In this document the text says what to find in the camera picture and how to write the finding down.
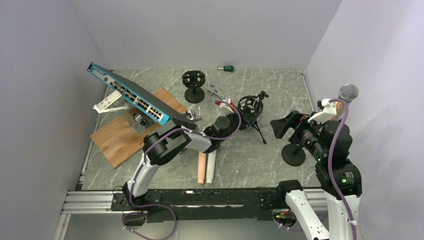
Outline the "black shock mount desk stand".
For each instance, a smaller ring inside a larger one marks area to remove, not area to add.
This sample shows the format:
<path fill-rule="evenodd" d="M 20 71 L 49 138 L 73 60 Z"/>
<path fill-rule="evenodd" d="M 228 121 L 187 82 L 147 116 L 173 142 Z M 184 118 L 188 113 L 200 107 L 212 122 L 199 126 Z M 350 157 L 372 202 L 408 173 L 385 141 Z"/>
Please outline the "black shock mount desk stand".
<path fill-rule="evenodd" d="M 205 98 L 205 92 L 201 88 L 206 82 L 206 75 L 200 70 L 189 70 L 181 76 L 183 85 L 187 88 L 184 98 L 192 104 L 200 103 Z"/>

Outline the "black mini tripod stand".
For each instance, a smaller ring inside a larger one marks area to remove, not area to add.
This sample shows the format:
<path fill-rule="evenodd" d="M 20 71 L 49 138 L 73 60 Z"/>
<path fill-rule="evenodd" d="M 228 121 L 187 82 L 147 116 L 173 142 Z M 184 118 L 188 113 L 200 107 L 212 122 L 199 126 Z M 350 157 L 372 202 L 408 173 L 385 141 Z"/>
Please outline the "black mini tripod stand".
<path fill-rule="evenodd" d="M 265 145 L 267 144 L 267 141 L 258 126 L 258 118 L 264 109 L 263 100 L 268 97 L 269 95 L 262 90 L 258 95 L 246 95 L 242 97 L 237 104 L 237 109 L 241 115 L 241 126 L 239 129 L 255 129 L 259 132 L 262 142 Z"/>

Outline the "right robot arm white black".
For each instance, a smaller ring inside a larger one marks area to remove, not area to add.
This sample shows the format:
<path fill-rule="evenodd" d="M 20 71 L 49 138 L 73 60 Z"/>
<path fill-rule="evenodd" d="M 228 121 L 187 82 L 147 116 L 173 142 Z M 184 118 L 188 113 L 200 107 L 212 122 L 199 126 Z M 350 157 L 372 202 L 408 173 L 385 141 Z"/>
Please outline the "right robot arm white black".
<path fill-rule="evenodd" d="M 289 144 L 281 150 L 284 162 L 292 167 L 301 166 L 305 152 L 316 160 L 315 173 L 324 192 L 329 228 L 306 199 L 298 180 L 281 181 L 276 190 L 276 203 L 289 207 L 310 240 L 356 240 L 357 218 L 362 195 L 362 176 L 348 158 L 353 138 L 345 119 L 317 123 L 312 116 L 296 110 L 286 117 L 270 121 L 275 138 L 281 139 L 289 129 L 294 132 Z"/>

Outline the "white microphone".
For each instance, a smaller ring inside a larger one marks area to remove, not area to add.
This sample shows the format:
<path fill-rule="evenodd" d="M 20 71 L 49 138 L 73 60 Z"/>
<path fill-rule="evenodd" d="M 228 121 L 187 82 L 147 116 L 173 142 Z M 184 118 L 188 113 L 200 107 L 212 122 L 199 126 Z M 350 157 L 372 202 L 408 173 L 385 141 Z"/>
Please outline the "white microphone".
<path fill-rule="evenodd" d="M 217 151 L 210 152 L 207 155 L 205 180 L 207 184 L 212 184 L 215 175 Z"/>

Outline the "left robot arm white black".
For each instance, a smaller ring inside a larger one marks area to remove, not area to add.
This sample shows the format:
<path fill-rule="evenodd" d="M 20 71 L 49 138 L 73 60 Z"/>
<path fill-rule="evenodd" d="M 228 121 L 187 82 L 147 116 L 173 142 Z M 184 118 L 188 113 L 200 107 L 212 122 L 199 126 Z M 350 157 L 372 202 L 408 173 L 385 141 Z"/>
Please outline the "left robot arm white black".
<path fill-rule="evenodd" d="M 131 210 L 139 209 L 145 203 L 149 185 L 161 166 L 184 149 L 205 154 L 216 151 L 224 140 L 238 132 L 241 124 L 241 114 L 234 112 L 218 117 L 204 131 L 192 130 L 171 120 L 148 134 L 143 140 L 140 163 L 134 175 L 123 185 L 124 204 Z"/>

